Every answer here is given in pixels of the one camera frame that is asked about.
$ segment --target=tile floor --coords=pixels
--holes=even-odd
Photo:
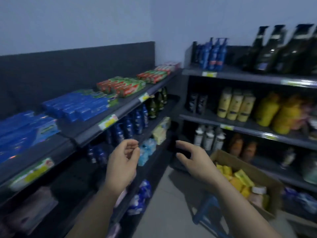
[[[133,238],[214,238],[212,231],[192,222],[192,214],[203,196],[204,189],[201,183],[168,167]],[[224,219],[220,220],[221,215],[216,212],[210,211],[209,218],[215,218],[217,220],[215,223],[221,223],[224,231],[228,232]],[[291,225],[286,220],[286,213],[279,212],[277,218],[270,224],[283,237],[296,238]]]

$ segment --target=right hand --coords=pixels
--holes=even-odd
[[[201,181],[213,183],[214,177],[219,172],[203,148],[181,140],[176,141],[176,147],[191,152],[190,159],[181,153],[177,153],[176,157],[192,176]]]

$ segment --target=cardboard box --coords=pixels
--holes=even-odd
[[[236,156],[230,155],[223,150],[217,150],[210,155],[212,161],[218,162],[220,165],[226,165],[232,168],[233,172],[242,169],[248,177],[258,185],[267,187],[267,194],[270,196],[269,205],[267,211],[252,204],[257,211],[266,219],[271,220],[276,216],[276,212],[282,206],[281,192],[283,190],[283,184],[268,176],[255,166],[246,163]]]

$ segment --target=white wall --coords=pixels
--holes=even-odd
[[[156,63],[184,61],[193,41],[228,37],[229,45],[251,45],[259,26],[317,24],[317,0],[151,0]]]
[[[0,0],[0,55],[151,40],[150,0]]]

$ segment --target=plastic stool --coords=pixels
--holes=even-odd
[[[220,209],[217,198],[213,196],[212,194],[207,194],[205,198],[202,200],[202,202],[200,203],[196,214],[193,216],[194,224],[198,225],[199,223],[201,223],[205,225],[209,229],[216,232],[218,237],[233,238],[233,236],[231,236],[230,234],[227,235],[226,233],[219,231],[219,229],[215,225],[213,225],[205,216],[208,213],[209,208],[212,206],[215,206]]]

